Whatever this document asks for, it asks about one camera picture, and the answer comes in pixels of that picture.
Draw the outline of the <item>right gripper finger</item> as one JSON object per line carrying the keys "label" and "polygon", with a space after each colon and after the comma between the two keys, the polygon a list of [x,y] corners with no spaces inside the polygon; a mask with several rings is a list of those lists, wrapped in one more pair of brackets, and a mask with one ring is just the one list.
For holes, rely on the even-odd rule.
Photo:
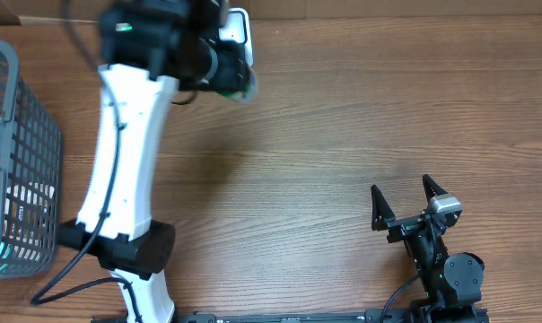
{"label": "right gripper finger", "polygon": [[372,229],[374,231],[384,231],[389,227],[389,223],[396,220],[396,216],[390,208],[387,200],[376,185],[371,186],[372,194]]}
{"label": "right gripper finger", "polygon": [[433,197],[447,194],[447,191],[440,187],[428,174],[422,176],[422,182],[427,201],[430,201]]}

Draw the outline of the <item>green lid jar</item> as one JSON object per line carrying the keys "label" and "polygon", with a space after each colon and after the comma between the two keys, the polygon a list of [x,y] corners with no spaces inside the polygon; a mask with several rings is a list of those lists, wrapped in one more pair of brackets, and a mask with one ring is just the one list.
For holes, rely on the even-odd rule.
{"label": "green lid jar", "polygon": [[233,100],[238,103],[250,103],[253,101],[258,92],[257,77],[250,66],[248,67],[248,71],[249,81],[242,90],[237,92],[219,91],[218,94],[226,99]]}

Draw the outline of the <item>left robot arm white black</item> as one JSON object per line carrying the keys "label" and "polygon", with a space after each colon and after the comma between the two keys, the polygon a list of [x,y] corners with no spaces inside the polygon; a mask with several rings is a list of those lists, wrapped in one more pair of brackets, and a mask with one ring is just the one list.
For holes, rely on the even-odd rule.
{"label": "left robot arm white black", "polygon": [[180,94],[257,91],[249,14],[225,1],[117,1],[98,22],[101,113],[90,185],[61,245],[109,271],[129,322],[174,322],[165,269],[175,229],[152,215],[162,132]]}

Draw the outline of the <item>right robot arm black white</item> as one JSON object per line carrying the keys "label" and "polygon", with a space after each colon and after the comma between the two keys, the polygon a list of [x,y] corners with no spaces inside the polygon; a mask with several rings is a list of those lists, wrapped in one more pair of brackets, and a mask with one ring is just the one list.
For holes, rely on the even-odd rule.
{"label": "right robot arm black white", "polygon": [[[462,214],[461,202],[429,175],[422,176],[427,207],[419,214],[398,219],[381,190],[371,186],[372,229],[385,231],[389,243],[401,242],[414,261],[416,274],[388,298],[381,310],[367,315],[377,322],[487,322],[481,301],[484,261],[473,253],[449,254],[442,236]],[[392,310],[397,297],[414,282],[424,288],[423,299],[406,309]]]}

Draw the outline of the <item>white barcode scanner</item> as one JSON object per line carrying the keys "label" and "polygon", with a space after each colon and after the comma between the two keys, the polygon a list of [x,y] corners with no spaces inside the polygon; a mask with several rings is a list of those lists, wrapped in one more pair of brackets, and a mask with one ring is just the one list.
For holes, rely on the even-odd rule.
{"label": "white barcode scanner", "polygon": [[230,8],[225,25],[219,29],[220,40],[233,40],[245,49],[245,61],[253,66],[253,48],[250,32],[249,14],[239,7]]}

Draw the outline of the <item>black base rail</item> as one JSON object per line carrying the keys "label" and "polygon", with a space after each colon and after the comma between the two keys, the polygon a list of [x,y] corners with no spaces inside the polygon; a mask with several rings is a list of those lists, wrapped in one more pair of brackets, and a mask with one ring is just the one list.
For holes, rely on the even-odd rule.
{"label": "black base rail", "polygon": [[[367,310],[364,313],[349,314],[314,314],[314,315],[262,315],[262,316],[234,316],[216,317],[214,314],[179,315],[179,323],[379,323],[381,322],[382,310]],[[93,318],[92,323],[119,323],[127,322],[127,318]],[[421,320],[411,318],[408,310],[388,310],[385,314],[385,323],[407,323],[407,322],[491,322],[486,310],[477,310],[476,318],[472,319],[464,314],[461,318],[448,317],[446,314],[439,314],[436,319]]]}

